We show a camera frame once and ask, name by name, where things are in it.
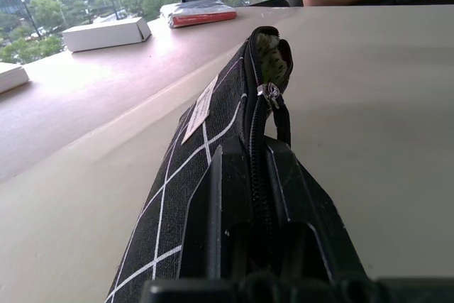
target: table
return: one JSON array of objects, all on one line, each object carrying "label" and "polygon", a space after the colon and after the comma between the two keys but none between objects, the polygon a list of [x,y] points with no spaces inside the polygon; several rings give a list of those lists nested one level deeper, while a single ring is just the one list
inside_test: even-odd
[{"label": "table", "polygon": [[[22,157],[0,184],[0,300],[104,301],[179,115],[249,32],[267,24],[294,56],[285,94],[293,149],[336,203],[367,273],[453,276],[453,13],[241,9],[237,21],[113,48],[110,60],[97,50],[29,65],[38,86],[0,101],[12,118],[2,137],[45,147],[20,163],[27,148],[16,146]],[[66,88],[57,82],[65,72]],[[40,115],[41,102],[40,119],[10,112],[17,104]]]}]

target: plaid pattern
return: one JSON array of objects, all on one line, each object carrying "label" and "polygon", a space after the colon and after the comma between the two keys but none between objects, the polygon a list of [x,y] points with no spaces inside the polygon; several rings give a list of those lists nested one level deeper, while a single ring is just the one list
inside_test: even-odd
[{"label": "plaid pattern", "polygon": [[137,303],[146,280],[176,277],[189,198],[216,147],[234,136],[245,142],[248,86],[243,61],[246,44],[220,72],[209,117],[183,145],[194,104],[182,115],[106,302]]}]

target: zipper pull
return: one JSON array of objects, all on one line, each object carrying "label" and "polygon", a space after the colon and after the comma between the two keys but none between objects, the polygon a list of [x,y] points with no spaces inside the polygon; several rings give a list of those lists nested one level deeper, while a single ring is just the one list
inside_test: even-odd
[{"label": "zipper pull", "polygon": [[263,96],[272,109],[277,129],[277,140],[289,145],[292,144],[290,128],[290,113],[284,103],[281,91],[273,83],[264,83],[257,87],[257,96]]}]

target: black bag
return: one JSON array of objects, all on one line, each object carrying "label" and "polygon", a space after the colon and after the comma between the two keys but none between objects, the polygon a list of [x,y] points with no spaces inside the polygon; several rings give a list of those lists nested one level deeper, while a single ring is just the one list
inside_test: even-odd
[{"label": "black bag", "polygon": [[[255,230],[258,242],[267,245],[263,239],[271,238],[270,213],[260,174],[261,146],[271,109],[277,138],[290,145],[289,113],[281,94],[292,68],[289,45],[279,39],[277,29],[257,28],[212,87],[182,115],[106,302],[136,303],[146,280],[176,277],[188,202],[217,146],[229,138],[239,138],[249,158]],[[209,115],[204,119],[206,103]],[[202,117],[203,124],[192,127],[193,117]],[[191,128],[196,129],[182,143]],[[268,250],[264,247],[261,252],[266,257]]]}]

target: label tag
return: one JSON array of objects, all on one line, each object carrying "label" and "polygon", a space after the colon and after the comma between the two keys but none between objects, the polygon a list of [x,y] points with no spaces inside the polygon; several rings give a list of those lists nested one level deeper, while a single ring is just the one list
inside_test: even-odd
[{"label": "label tag", "polygon": [[186,134],[184,135],[182,144],[188,141],[192,134],[198,129],[198,127],[203,124],[203,122],[205,122],[206,118],[209,116],[211,95],[213,95],[214,87],[216,86],[216,83],[218,81],[218,76],[219,75],[214,77],[211,83],[208,84],[204,92],[202,92],[197,99],[197,103],[194,111],[192,112],[189,124],[187,125]]}]

